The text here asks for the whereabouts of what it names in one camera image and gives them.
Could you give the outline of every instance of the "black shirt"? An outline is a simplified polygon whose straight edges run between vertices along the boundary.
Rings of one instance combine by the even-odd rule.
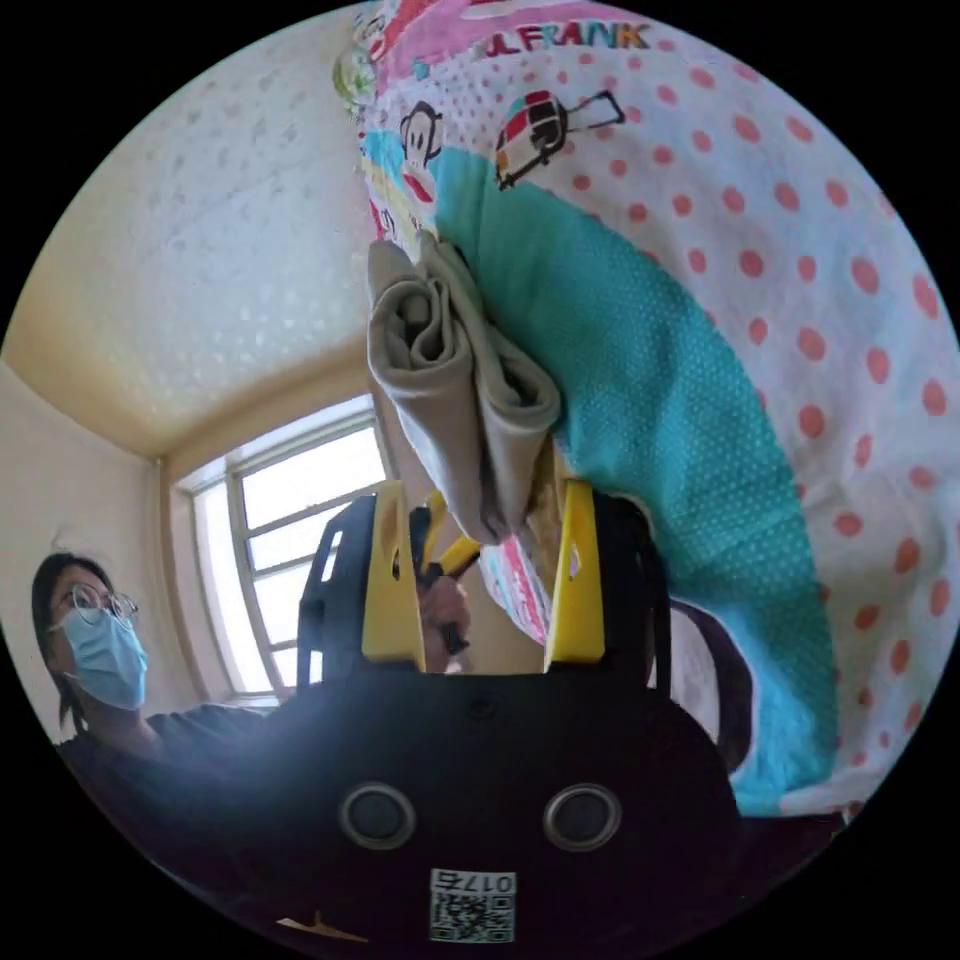
[[[141,853],[177,878],[230,898],[242,884],[218,830],[220,774],[263,719],[254,710],[205,704],[147,720],[161,739],[157,760],[116,750],[87,732],[58,753]]]

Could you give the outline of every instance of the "black hair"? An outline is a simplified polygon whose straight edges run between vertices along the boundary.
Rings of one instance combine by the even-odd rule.
[[[67,679],[54,673],[53,670],[50,669],[48,662],[50,656],[50,627],[54,626],[51,611],[53,589],[57,585],[60,575],[67,567],[80,567],[92,573],[95,577],[103,581],[103,585],[111,593],[113,592],[113,584],[110,581],[110,577],[107,576],[107,572],[99,563],[91,560],[89,557],[81,557],[73,553],[50,554],[50,556],[40,564],[33,577],[33,630],[37,635],[37,645],[40,647],[40,656],[43,658],[50,677],[57,687],[57,692],[60,694],[60,726],[63,726],[69,713],[70,718],[73,720],[74,729],[77,733],[81,733],[86,726],[86,721],[83,716],[83,708],[80,706],[80,701],[73,687],[67,682]]]

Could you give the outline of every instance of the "white ceiling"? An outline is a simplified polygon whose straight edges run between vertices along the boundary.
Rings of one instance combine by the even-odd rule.
[[[331,84],[352,9],[241,50],[104,160],[44,248],[4,359],[145,455],[363,335],[373,238]]]

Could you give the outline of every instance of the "folded cloth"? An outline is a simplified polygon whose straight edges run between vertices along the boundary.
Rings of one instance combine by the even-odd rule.
[[[370,247],[370,371],[460,529],[500,543],[523,524],[560,394],[487,320],[456,250],[418,239],[416,268],[389,241]]]

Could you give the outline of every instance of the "window pane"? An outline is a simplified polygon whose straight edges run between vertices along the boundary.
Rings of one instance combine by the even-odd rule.
[[[300,598],[307,585],[310,564],[303,563],[290,570],[271,573],[254,581],[257,601],[271,643],[286,643],[297,639],[297,621],[300,619]]]
[[[385,479],[376,434],[366,427],[245,478],[247,526],[256,529]]]
[[[250,556],[255,570],[274,567],[288,560],[307,557],[317,552],[323,530],[347,505],[324,510],[305,520],[287,524],[269,533],[261,533],[250,541]]]
[[[200,565],[201,571],[204,571],[204,591],[207,602],[216,606],[215,611],[211,610],[214,625],[218,620],[223,624],[225,636],[218,636],[217,639],[225,648],[224,661],[230,679],[243,693],[270,690],[272,684],[260,658],[240,589],[226,484],[220,483],[198,494],[194,506],[198,546],[206,560]]]
[[[295,687],[297,685],[297,648],[288,647],[286,650],[278,650],[273,659],[277,663],[277,672],[280,674],[280,680],[285,687]],[[323,678],[323,654],[319,650],[314,650],[310,654],[310,682],[319,683]]]

